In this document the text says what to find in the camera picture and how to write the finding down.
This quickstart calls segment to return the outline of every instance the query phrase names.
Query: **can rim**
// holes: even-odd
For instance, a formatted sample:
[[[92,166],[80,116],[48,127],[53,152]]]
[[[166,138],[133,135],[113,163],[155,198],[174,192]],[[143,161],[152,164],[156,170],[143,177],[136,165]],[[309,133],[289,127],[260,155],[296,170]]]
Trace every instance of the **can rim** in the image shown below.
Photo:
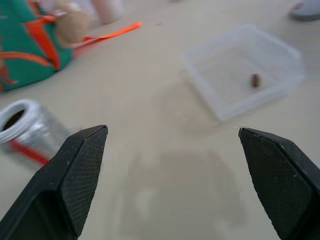
[[[7,143],[24,133],[39,115],[40,105],[32,99],[15,101],[0,111],[0,130],[6,122],[16,113],[24,110],[23,115],[12,126],[0,131],[0,144]]]

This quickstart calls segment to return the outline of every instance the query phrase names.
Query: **transparent plastic box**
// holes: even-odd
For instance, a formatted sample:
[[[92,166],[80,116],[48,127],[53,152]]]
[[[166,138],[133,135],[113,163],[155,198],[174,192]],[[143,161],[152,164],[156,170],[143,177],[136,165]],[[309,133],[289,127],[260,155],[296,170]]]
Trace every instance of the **transparent plastic box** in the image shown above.
[[[183,53],[181,60],[221,121],[285,96],[305,78],[301,54],[251,24]],[[251,84],[253,74],[259,87]]]

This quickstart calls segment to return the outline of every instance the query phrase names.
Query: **white table surface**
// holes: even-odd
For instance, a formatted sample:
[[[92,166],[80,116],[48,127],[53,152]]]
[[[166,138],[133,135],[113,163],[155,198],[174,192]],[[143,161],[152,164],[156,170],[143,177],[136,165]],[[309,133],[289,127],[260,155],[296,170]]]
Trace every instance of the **white table surface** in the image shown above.
[[[107,124],[99,181],[81,240],[278,240],[253,188],[238,128],[294,141],[318,166],[320,22],[288,19],[292,0],[135,0],[102,35],[143,27],[87,49],[53,77],[0,95],[24,98],[69,128]],[[218,123],[188,84],[180,54],[242,24],[300,50],[306,79],[287,97]],[[0,217],[34,170],[1,153]]]

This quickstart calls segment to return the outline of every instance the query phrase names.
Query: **metal can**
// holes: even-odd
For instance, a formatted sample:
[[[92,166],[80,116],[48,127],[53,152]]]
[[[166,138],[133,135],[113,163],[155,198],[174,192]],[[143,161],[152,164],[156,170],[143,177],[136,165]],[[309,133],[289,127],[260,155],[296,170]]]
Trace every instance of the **metal can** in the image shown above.
[[[16,101],[0,112],[0,144],[13,151],[15,141],[50,160],[60,149],[69,131],[43,106],[31,99]]]

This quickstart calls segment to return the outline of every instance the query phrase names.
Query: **green bag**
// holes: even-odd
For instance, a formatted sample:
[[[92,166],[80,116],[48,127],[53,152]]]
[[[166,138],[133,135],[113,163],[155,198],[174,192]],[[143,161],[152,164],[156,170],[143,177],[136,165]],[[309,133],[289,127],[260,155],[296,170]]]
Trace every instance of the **green bag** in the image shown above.
[[[0,0],[0,90],[44,80],[64,68],[72,48],[62,47],[55,23],[32,0]]]

